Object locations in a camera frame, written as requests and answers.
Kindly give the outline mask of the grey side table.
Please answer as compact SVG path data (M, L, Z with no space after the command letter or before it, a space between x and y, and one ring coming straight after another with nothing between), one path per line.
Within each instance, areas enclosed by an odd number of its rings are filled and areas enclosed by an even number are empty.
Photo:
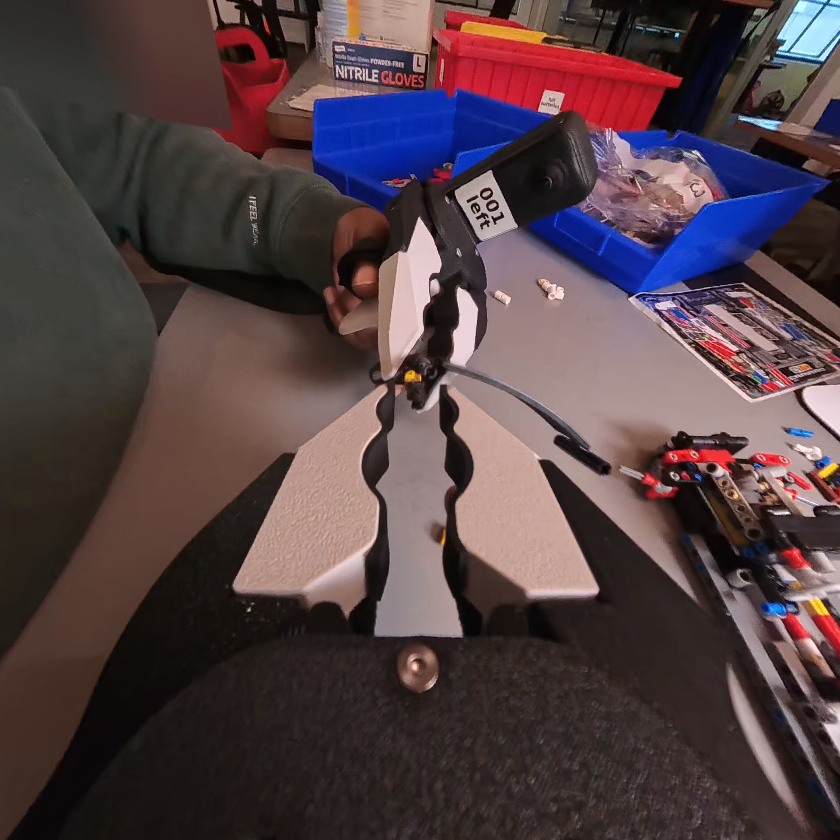
M336 85L331 69L312 51L294 70L288 83L266 108L269 134L279 141L310 143L315 100L310 90L333 95Z

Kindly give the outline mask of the clear plastic bag of parts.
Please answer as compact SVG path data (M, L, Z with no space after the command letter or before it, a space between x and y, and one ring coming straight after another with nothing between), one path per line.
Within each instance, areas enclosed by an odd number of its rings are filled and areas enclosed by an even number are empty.
M612 129L592 129L590 138L597 179L577 208L641 245L667 246L701 209L730 198L698 150L641 150Z

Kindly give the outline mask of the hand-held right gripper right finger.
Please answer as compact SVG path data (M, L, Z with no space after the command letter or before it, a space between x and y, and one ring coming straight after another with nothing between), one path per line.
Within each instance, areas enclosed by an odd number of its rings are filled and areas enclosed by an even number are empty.
M544 603L595 599L600 586L529 446L454 387L442 389L447 507L444 575L465 634Z

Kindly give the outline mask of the nitrile gloves box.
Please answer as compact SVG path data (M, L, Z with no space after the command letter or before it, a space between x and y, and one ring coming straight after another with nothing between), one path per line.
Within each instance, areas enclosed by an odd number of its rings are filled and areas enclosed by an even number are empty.
M402 91L420 91L427 84L427 52L336 38L331 45L331 61L333 78L338 82Z

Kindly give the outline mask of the yellow flat item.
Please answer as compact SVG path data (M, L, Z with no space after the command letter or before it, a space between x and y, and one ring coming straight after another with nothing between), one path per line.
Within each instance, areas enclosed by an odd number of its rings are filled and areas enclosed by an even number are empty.
M549 37L541 31L490 24L485 19L465 22L461 25L459 31L468 35L504 39L530 45L540 45Z

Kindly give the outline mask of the loose lego pieces pile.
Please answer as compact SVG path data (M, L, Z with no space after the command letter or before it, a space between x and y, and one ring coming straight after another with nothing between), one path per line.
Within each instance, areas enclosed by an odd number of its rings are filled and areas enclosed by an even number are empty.
M427 178L426 180L429 183L433 184L443 184L450 181L453 170L454 170L454 163L453 162L445 162L435 168L433 168L432 176ZM384 186L390 187L395 190L402 190L404 187L409 185L409 183L414 181L421 181L422 179L418 178L418 176L414 173L410 173L409 175L396 177L390 180L385 180L382 182Z

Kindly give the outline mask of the person's torso green sweater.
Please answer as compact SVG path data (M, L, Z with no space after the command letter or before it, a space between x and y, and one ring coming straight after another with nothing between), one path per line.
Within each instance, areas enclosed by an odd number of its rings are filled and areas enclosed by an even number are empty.
M137 221L137 120L2 88L2 655L88 530L156 329L113 242Z

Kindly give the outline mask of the white round plate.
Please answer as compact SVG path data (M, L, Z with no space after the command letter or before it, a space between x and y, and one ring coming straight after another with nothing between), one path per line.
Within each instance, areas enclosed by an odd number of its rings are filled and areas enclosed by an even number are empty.
M839 439L839 384L808 385L799 402L831 435Z

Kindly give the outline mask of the blue plastic bin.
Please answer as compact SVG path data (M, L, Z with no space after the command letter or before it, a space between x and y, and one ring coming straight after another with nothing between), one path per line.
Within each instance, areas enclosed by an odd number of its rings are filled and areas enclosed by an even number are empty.
M457 163L473 150L495 148L531 131L548 114L467 91L405 91L316 101L313 110L314 171L339 191L382 210L398 194L385 180Z
M528 227L630 294L657 291L744 262L827 184L808 171L684 131L619 135L638 151L664 146L700 152L729 194L699 210L662 248L639 244L575 207Z

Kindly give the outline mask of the dark lego panel assembly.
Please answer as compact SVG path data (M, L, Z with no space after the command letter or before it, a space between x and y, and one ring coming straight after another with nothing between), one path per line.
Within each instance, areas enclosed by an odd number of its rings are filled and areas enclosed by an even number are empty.
M407 357L389 381L402 386L411 407L419 413L432 407L434 396L442 395L443 388L448 383L446 379L448 375L460 375L514 397L556 432L554 445L557 448L598 476L611 474L612 466L597 455L583 435L559 414L517 387L487 373L453 361L429 358L421 353L414 353Z

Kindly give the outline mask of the red plastic bin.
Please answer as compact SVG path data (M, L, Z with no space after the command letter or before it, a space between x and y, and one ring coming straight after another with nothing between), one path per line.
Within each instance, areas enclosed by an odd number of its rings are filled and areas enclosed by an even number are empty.
M434 31L434 85L469 91L535 112L577 111L617 131L648 128L665 92L682 80L625 59L570 47L536 45L455 29Z
M467 23L487 24L505 28L527 29L523 24L513 19L480 15L457 9L448 9L444 13L444 27L446 29L460 30Z

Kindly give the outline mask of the person's left forearm green sleeve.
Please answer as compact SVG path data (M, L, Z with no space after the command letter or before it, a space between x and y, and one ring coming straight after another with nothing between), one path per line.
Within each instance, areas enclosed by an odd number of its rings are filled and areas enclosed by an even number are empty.
M118 244L162 266L232 270L333 284L341 217L369 207L321 177L273 167L210 129L122 115L115 120L119 196L108 209Z

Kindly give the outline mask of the person's left hand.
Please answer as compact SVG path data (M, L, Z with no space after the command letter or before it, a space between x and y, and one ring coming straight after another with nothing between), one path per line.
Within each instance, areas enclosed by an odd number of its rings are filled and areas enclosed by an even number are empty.
M349 290L340 285L338 265L341 258L363 240L387 244L390 227L384 215L367 206L358 207L343 215L337 223L332 242L332 286L323 292L329 319L335 329L342 320L363 301L374 300L379 292L379 268L370 264L358 265Z

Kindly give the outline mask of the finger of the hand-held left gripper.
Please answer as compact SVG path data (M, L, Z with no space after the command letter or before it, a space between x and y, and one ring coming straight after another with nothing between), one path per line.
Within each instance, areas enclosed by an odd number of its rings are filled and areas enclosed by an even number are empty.
M434 326L422 353L433 366L432 381L423 395L413 399L417 412L430 411L438 402L440 389L457 375L451 365L465 368L487 333L487 294L455 286L441 291L432 301Z
M424 336L424 313L443 261L428 224L409 224L407 243L384 257L379 268L377 351L384 382L392 382Z

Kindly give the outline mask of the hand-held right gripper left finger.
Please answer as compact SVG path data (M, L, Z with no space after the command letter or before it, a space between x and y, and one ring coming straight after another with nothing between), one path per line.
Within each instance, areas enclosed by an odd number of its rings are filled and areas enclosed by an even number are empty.
M390 568L387 511L395 392L379 385L299 447L270 503L233 590L242 597L332 603L375 620Z

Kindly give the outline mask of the lego car chassis build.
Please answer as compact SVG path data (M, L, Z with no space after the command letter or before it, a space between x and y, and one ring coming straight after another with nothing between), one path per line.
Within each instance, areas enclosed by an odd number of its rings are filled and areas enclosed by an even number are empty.
M620 466L673 505L707 598L791 757L813 820L838 838L838 505L746 437L675 434L642 469Z

